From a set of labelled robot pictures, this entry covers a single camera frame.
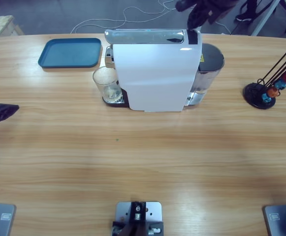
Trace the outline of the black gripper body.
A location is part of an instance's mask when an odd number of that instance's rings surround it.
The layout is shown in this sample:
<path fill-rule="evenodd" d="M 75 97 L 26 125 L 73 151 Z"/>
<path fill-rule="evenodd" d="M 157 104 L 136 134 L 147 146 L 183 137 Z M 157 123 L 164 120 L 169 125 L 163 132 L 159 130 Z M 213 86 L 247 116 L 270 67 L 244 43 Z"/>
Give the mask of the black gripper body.
<path fill-rule="evenodd" d="M 238 3 L 238 0 L 209 0 L 209 24 L 225 17 Z"/>

